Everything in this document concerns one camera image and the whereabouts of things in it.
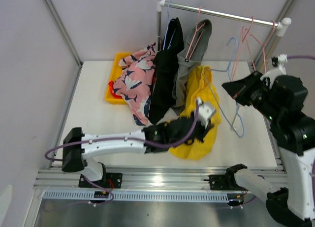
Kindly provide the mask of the black shorts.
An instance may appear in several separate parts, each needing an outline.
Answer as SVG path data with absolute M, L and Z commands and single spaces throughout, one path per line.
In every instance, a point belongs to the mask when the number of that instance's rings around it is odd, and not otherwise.
M 174 78 L 179 64 L 177 55 L 184 49 L 183 31 L 179 18 L 171 19 L 161 50 L 154 58 L 156 83 L 151 97 L 149 121 L 157 124 L 165 113 L 175 105 L 172 96 Z

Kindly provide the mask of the pink hanger of patterned shorts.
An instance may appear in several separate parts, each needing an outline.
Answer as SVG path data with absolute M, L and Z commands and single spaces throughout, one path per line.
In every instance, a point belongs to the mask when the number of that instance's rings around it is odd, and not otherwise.
M 240 61 L 240 57 L 241 57 L 241 55 L 243 53 L 244 46 L 246 46 L 247 51 L 249 53 L 250 63 L 253 65 L 254 70 L 256 70 L 255 65 L 254 65 L 253 56 L 252 56 L 251 47 L 250 47 L 249 38 L 254 39 L 260 46 L 262 46 L 262 43 L 251 33 L 251 29 L 252 29 L 252 26 L 253 26 L 253 21 L 254 21 L 254 17 L 252 16 L 250 25 L 248 27 L 243 26 L 241 28 L 240 35 L 239 35 L 239 38 L 238 38 L 238 40 L 239 40 L 238 42 L 239 43 L 238 43 L 238 46 L 237 46 L 237 49 L 236 49 L 236 54 L 235 54 L 234 62 L 233 62 L 233 65 L 232 65 L 232 72 L 231 72 L 231 78 L 232 79 L 234 79 L 234 76 L 235 76 L 235 74 L 237 72 L 238 64 L 239 64 L 239 61 Z

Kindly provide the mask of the grey shorts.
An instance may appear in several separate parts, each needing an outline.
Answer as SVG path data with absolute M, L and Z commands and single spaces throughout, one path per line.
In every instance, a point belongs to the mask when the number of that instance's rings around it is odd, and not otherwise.
M 194 35 L 195 27 L 187 35 L 187 38 L 184 41 L 184 49 L 177 54 L 179 68 L 174 76 L 172 97 L 174 98 L 175 103 L 172 106 L 173 108 L 184 106 L 189 75 L 196 66 L 201 65 L 204 54 L 207 51 L 209 39 L 212 34 L 212 23 L 210 20 L 205 19 L 200 21 L 199 25 L 203 23 L 205 24 L 204 32 L 191 59 L 186 62 L 185 56 L 188 51 L 190 41 Z

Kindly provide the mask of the pink hanger of grey shorts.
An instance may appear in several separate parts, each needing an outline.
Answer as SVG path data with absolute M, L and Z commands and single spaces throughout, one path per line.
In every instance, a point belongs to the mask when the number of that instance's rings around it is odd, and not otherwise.
M 186 56 L 185 56 L 186 62 L 191 59 L 191 57 L 192 57 L 192 55 L 196 49 L 196 46 L 198 45 L 200 38 L 204 32 L 204 25 L 205 24 L 203 23 L 203 24 L 199 25 L 199 17 L 200 17 L 200 13 L 201 13 L 201 8 L 202 7 L 200 7 L 198 10 L 197 22 L 195 25 L 194 35 L 190 41 L 189 48 L 188 48 L 188 51 L 187 51 Z

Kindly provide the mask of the pink patterned shorts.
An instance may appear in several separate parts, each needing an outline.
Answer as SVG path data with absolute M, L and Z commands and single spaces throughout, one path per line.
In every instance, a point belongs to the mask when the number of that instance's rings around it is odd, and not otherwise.
M 156 45 L 150 44 L 121 60 L 121 75 L 114 81 L 114 93 L 129 105 L 133 119 L 138 126 L 148 123 L 153 78 L 156 66 Z

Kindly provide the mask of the orange shorts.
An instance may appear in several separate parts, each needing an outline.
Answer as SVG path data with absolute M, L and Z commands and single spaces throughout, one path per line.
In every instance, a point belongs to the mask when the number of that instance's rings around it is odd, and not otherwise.
M 123 99 L 121 96 L 118 96 L 114 93 L 114 88 L 113 88 L 113 85 L 114 85 L 114 81 L 109 81 L 108 83 L 108 88 L 109 88 L 109 92 L 111 94 L 111 96 L 115 99 Z

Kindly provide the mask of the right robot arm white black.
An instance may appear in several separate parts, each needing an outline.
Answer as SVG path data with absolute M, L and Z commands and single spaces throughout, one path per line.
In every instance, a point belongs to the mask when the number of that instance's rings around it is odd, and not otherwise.
M 311 227 L 315 222 L 315 121 L 302 112 L 307 88 L 298 77 L 282 74 L 271 79 L 258 71 L 222 87 L 238 104 L 254 107 L 269 120 L 288 184 L 277 188 L 237 164 L 227 169 L 225 185 L 250 191 L 279 224 Z

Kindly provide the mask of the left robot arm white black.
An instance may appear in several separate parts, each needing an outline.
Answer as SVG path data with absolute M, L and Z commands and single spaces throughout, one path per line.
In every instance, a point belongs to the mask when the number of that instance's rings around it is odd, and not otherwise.
M 117 136 L 87 134 L 81 127 L 72 128 L 63 140 L 62 171 L 79 172 L 100 188 L 106 184 L 107 176 L 105 165 L 94 160 L 96 156 L 164 153 L 182 144 L 192 146 L 197 141 L 205 142 L 213 127 L 211 120 L 204 126 L 191 115 Z

